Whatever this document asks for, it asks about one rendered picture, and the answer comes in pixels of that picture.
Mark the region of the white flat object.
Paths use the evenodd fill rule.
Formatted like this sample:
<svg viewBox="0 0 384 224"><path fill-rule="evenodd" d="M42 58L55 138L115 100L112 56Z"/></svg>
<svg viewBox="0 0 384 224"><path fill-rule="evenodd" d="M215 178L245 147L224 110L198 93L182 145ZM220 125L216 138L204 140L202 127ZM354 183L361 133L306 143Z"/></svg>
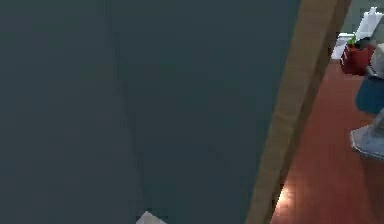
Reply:
<svg viewBox="0 0 384 224"><path fill-rule="evenodd" d="M167 224L165 221L156 217L148 211L145 211L136 221L136 224Z"/></svg>

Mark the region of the red bin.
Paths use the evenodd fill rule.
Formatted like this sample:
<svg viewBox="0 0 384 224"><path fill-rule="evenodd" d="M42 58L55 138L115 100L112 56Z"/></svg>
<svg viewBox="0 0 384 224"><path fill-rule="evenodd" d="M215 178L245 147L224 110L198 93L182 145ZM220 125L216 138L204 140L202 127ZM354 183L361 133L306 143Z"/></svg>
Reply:
<svg viewBox="0 0 384 224"><path fill-rule="evenodd" d="M345 74L364 76L374 50L370 44L363 49L347 44L340 58L341 70Z"/></svg>

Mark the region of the grey round sink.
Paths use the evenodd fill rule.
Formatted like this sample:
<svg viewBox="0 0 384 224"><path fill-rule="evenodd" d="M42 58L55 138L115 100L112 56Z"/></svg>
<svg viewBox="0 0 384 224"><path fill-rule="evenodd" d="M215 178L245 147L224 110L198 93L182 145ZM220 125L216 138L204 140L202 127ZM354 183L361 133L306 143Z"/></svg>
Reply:
<svg viewBox="0 0 384 224"><path fill-rule="evenodd" d="M384 108L371 124L352 130L350 141L357 152L384 160Z"/></svg>

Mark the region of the blue round bin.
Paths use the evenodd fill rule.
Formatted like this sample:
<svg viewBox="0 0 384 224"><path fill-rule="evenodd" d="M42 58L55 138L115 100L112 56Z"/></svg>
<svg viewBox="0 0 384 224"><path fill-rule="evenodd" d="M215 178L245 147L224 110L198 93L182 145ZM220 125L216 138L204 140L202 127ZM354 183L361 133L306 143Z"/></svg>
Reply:
<svg viewBox="0 0 384 224"><path fill-rule="evenodd" d="M362 112L378 114L384 108L384 80L366 76L360 85L355 103Z"/></svg>

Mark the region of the brown wooden door frame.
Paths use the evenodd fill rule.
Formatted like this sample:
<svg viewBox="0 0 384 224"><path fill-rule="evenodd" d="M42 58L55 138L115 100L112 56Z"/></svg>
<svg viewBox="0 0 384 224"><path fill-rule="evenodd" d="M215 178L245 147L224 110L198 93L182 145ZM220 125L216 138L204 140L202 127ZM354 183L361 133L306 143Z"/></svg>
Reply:
<svg viewBox="0 0 384 224"><path fill-rule="evenodd" d="M351 0L301 0L245 224L269 224Z"/></svg>

